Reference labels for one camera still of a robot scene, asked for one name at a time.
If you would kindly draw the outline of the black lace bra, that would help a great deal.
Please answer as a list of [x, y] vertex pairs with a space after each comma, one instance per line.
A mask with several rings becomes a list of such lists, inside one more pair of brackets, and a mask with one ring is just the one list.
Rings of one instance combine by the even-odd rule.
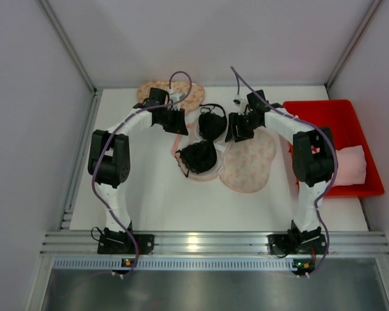
[[209, 173], [216, 167], [218, 153], [215, 140], [226, 131], [228, 125], [224, 108], [215, 103], [201, 104], [197, 125], [200, 140], [174, 152], [174, 158], [186, 178]]

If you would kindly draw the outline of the red plastic tray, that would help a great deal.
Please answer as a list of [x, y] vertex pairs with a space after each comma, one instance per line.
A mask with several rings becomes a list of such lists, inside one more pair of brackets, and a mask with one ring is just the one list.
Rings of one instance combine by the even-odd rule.
[[286, 101], [283, 106], [292, 115], [309, 121], [318, 127], [327, 126], [333, 134], [337, 150], [361, 146], [366, 160], [366, 179], [362, 185], [333, 187], [328, 197], [367, 198], [385, 193], [379, 172], [360, 126], [353, 105], [348, 100], [299, 100]]

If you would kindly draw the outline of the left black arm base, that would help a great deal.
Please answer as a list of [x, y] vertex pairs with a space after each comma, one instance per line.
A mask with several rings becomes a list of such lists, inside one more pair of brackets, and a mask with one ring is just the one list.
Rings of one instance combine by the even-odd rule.
[[91, 229], [91, 238], [97, 242], [97, 253], [100, 255], [148, 255], [154, 249], [154, 235], [133, 234], [111, 231], [108, 228], [101, 230], [98, 227]]

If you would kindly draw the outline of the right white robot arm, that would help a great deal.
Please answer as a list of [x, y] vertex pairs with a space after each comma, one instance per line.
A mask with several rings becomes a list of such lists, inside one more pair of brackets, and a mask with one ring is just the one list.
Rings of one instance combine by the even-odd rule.
[[246, 101], [246, 111], [229, 114], [226, 141], [252, 139], [255, 130], [264, 127], [292, 145], [292, 169], [299, 181], [299, 194], [289, 233], [297, 235], [300, 243], [315, 239], [322, 230], [319, 204], [330, 191], [338, 169], [331, 130], [299, 119], [281, 104], [268, 103], [262, 90], [249, 93]]

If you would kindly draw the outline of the pink folded cloth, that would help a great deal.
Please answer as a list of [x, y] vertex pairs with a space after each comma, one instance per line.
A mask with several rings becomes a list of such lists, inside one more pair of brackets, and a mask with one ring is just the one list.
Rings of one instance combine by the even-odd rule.
[[336, 156], [338, 169], [334, 187], [365, 184], [367, 163], [361, 145], [337, 150]]

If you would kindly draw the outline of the floral mesh laundry bag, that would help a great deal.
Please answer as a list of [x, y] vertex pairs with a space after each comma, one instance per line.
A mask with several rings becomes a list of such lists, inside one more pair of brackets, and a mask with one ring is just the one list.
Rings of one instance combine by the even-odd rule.
[[[173, 157], [177, 149], [200, 140], [197, 121], [188, 125], [190, 131], [186, 144], [182, 143], [182, 135], [175, 138], [171, 149]], [[190, 175], [188, 178], [195, 181], [219, 178], [225, 186], [237, 192], [254, 193], [261, 190], [269, 179], [270, 167], [276, 155], [274, 139], [266, 130], [257, 130], [253, 139], [238, 143], [226, 143], [225, 136], [226, 131], [215, 140], [218, 153], [216, 167], [209, 173]]]

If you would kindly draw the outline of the aluminium mounting rail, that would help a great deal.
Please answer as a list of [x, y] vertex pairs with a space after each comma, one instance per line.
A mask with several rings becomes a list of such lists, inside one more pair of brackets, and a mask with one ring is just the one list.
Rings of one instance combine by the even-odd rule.
[[[153, 232], [150, 255], [244, 255], [268, 257], [271, 232]], [[329, 256], [335, 258], [389, 257], [384, 233], [375, 231], [331, 232]], [[97, 242], [87, 231], [45, 234], [41, 255], [95, 255]]]

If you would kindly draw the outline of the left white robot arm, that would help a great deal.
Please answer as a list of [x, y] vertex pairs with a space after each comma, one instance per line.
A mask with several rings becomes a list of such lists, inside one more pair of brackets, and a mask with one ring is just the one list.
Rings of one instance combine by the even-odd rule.
[[191, 91], [176, 93], [173, 88], [151, 88], [148, 97], [107, 130], [95, 130], [91, 136], [88, 173], [91, 188], [106, 211], [105, 228], [131, 235], [132, 220], [126, 206], [124, 186], [130, 174], [130, 137], [159, 124], [165, 131], [186, 134], [185, 112], [180, 107]]

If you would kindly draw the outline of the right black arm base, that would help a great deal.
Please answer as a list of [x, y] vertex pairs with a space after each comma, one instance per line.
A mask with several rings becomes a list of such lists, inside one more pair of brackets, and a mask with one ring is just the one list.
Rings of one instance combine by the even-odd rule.
[[325, 235], [318, 232], [277, 233], [268, 236], [271, 255], [284, 258], [287, 255], [322, 255], [327, 249]]

